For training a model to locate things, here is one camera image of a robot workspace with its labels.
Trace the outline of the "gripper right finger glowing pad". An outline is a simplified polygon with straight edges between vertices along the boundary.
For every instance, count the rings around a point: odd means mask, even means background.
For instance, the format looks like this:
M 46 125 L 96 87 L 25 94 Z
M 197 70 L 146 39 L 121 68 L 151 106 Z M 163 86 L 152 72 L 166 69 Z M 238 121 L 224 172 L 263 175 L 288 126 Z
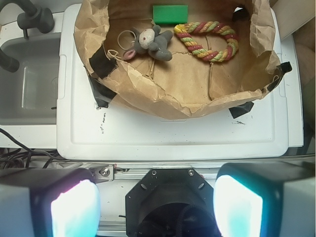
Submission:
M 224 237 L 314 237 L 316 165 L 313 162 L 228 162 L 213 195 Z

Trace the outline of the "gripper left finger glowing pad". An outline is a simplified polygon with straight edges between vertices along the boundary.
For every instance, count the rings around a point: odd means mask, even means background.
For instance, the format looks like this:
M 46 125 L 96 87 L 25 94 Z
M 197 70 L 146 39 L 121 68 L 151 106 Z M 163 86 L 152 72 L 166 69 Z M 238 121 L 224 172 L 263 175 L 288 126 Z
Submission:
M 100 193 L 88 169 L 0 172 L 2 237 L 95 237 L 100 217 Z

